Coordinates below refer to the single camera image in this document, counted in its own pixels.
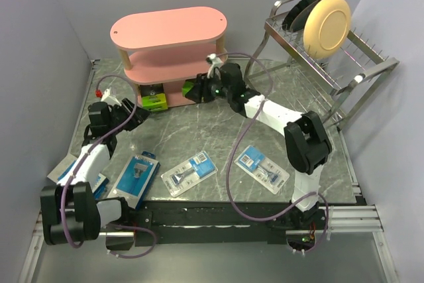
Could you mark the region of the green black Gillette Labs box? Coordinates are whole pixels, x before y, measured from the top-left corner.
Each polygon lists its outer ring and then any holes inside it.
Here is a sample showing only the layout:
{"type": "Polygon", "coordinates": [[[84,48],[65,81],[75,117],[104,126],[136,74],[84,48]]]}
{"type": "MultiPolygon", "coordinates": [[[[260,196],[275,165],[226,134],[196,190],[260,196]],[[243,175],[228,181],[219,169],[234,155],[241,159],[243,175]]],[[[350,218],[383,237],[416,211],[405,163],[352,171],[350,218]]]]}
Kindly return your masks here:
{"type": "Polygon", "coordinates": [[[188,99],[198,96],[198,85],[195,79],[188,79],[182,86],[182,95],[188,99]]]}

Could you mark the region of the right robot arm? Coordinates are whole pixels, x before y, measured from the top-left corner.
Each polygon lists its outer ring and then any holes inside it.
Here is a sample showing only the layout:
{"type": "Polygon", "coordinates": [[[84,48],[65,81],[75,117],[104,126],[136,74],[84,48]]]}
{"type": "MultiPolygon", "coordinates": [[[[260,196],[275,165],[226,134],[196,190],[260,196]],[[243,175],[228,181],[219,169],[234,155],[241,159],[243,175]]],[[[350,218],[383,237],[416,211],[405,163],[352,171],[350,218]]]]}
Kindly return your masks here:
{"type": "Polygon", "coordinates": [[[225,63],[212,67],[185,82],[182,94],[195,103],[208,103],[216,97],[227,100],[231,109],[243,117],[257,120],[280,133],[285,140],[289,163],[295,170],[295,186],[290,212],[291,224],[304,229],[313,221],[318,208],[319,180],[332,145],[319,115],[288,109],[249,88],[240,66],[225,63]]]}

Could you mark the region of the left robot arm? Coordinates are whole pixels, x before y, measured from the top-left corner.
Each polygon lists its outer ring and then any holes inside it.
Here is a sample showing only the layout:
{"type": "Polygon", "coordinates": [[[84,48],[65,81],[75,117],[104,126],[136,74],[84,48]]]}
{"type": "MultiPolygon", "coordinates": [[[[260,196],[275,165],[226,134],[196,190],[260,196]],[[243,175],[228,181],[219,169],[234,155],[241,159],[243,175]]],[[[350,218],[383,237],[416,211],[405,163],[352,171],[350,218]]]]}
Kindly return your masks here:
{"type": "Polygon", "coordinates": [[[68,243],[74,248],[98,238],[110,224],[117,231],[131,225],[132,215],[125,198],[97,200],[92,187],[108,165],[117,146],[117,134],[132,131],[149,116],[127,98],[115,105],[97,101],[88,107],[81,152],[68,173],[40,194],[42,228],[47,245],[68,243]]]}

